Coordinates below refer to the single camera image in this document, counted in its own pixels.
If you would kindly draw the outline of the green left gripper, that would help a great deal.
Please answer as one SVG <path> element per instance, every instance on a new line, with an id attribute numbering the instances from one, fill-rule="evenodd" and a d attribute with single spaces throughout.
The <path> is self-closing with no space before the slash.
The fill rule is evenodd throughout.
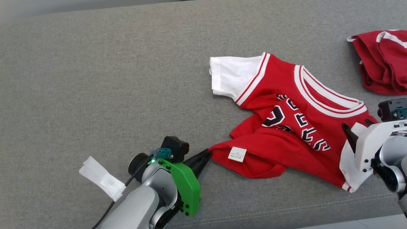
<path id="1" fill-rule="evenodd" d="M 199 211 L 201 187 L 197 179 L 211 157 L 212 151 L 205 149 L 183 163 L 171 163 L 163 158 L 158 159 L 160 166 L 170 172 L 183 202 L 182 209 L 190 217 L 195 216 Z"/>

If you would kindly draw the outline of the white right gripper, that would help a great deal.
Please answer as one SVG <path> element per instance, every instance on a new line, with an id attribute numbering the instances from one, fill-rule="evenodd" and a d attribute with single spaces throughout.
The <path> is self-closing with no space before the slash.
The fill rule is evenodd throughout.
<path id="1" fill-rule="evenodd" d="M 385 123 L 365 119 L 365 125 L 368 128 L 358 137 L 349 125 L 342 123 L 343 132 L 355 154 L 355 167 L 359 171 L 370 170 L 377 152 L 384 165 L 391 165 L 406 157 L 406 137 L 392 136 L 394 132 L 406 131 L 405 119 Z"/>

